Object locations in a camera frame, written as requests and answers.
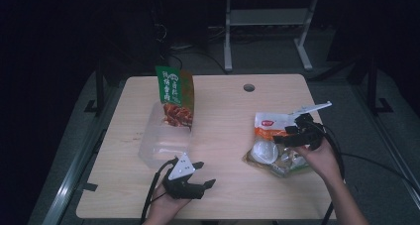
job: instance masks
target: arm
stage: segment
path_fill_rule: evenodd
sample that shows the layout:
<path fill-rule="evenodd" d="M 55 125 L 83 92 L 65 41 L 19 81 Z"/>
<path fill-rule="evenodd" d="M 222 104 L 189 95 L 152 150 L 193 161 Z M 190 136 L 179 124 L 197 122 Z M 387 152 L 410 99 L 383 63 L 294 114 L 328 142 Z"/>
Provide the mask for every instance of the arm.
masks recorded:
<path fill-rule="evenodd" d="M 294 149 L 324 180 L 334 204 L 339 224 L 368 224 L 344 184 L 331 145 L 323 139 L 315 151 L 305 147 Z"/>
<path fill-rule="evenodd" d="M 159 185 L 154 192 L 154 199 L 157 198 L 149 210 L 148 219 L 144 225 L 165 225 L 172 220 L 191 199 L 174 199 L 166 191 L 163 185 Z"/>

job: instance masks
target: table hole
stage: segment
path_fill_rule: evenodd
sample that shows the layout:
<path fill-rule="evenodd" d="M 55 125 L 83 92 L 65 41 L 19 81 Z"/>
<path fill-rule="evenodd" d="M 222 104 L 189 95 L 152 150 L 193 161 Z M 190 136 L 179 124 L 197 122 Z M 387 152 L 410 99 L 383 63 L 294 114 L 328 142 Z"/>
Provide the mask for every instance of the table hole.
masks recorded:
<path fill-rule="evenodd" d="M 253 84 L 244 84 L 244 90 L 247 92 L 253 92 L 256 87 Z"/>

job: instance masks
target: plastic box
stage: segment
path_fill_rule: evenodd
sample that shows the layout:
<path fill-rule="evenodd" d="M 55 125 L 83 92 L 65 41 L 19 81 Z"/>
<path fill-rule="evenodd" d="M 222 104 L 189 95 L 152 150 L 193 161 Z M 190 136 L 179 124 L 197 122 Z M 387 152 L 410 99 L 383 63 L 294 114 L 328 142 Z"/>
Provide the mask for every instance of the plastic box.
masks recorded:
<path fill-rule="evenodd" d="M 166 124 L 163 119 L 163 106 L 157 102 L 140 143 L 140 158 L 154 169 L 160 168 L 174 157 L 180 158 L 182 154 L 188 153 L 192 137 L 192 128 L 173 127 Z"/>

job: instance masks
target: plastic bag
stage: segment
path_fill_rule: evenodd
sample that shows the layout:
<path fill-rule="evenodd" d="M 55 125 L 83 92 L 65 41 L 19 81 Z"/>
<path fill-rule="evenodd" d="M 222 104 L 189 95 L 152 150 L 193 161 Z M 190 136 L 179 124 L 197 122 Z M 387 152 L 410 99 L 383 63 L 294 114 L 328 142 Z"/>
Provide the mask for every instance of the plastic bag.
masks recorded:
<path fill-rule="evenodd" d="M 303 157 L 283 144 L 275 144 L 272 138 L 286 136 L 285 127 L 294 126 L 294 119 L 289 114 L 257 113 L 254 144 L 243 156 L 243 160 L 253 167 L 268 169 L 281 177 L 307 168 L 308 164 Z"/>

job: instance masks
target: red food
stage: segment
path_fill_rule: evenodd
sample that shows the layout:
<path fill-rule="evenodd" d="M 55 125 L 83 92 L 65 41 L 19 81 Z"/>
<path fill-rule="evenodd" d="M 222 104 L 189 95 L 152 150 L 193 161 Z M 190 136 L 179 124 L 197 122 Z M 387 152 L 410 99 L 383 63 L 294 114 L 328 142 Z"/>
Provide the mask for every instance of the red food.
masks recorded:
<path fill-rule="evenodd" d="M 165 121 L 172 126 L 192 126 L 192 113 L 188 108 L 165 103 L 163 105 Z"/>

